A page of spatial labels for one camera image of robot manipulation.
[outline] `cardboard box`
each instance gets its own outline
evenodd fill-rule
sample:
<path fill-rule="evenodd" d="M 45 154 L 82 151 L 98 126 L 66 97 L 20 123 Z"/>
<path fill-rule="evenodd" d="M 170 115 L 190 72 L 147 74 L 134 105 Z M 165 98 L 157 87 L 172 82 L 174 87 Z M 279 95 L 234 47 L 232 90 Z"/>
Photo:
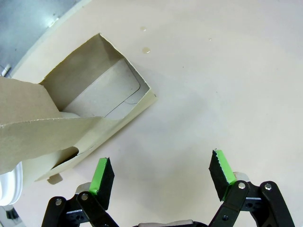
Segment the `cardboard box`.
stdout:
<path fill-rule="evenodd" d="M 0 89 L 0 174 L 22 161 L 25 182 L 75 166 L 156 100 L 99 34 L 40 84 L 0 78 Z"/>

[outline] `green strip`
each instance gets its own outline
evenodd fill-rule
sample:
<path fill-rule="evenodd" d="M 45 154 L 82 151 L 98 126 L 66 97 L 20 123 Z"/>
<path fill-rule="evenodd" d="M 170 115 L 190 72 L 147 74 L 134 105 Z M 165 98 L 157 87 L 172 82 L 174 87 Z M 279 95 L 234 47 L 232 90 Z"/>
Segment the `green strip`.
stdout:
<path fill-rule="evenodd" d="M 96 195 L 101 187 L 101 181 L 104 174 L 105 166 L 107 164 L 107 158 L 100 158 L 93 179 L 89 186 L 89 192 Z"/>
<path fill-rule="evenodd" d="M 226 181 L 228 182 L 229 185 L 234 184 L 237 181 L 237 179 L 236 179 L 235 175 L 233 174 L 232 168 L 228 164 L 228 162 L 223 154 L 223 151 L 216 150 L 216 153 L 217 153 L 217 157 L 219 159 L 219 163 L 222 168 L 222 171 L 225 175 Z"/>

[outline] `table surface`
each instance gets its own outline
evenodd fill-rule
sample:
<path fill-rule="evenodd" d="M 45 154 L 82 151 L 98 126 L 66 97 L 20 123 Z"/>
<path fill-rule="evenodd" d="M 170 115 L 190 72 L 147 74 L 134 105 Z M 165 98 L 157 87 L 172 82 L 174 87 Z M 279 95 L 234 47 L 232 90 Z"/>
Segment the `table surface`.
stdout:
<path fill-rule="evenodd" d="M 38 41 L 13 78 L 42 79 L 101 32 L 158 101 L 63 172 L 62 182 L 25 188 L 15 205 L 25 224 L 40 226 L 51 197 L 69 199 L 91 181 L 100 157 L 111 158 L 116 174 L 108 212 L 120 226 L 181 219 L 208 224 L 221 204 L 208 171 L 212 149 L 220 148 L 233 170 L 254 184 L 276 182 L 295 225 L 303 226 L 302 2 L 82 4 Z M 255 223 L 243 212 L 235 226 Z"/>

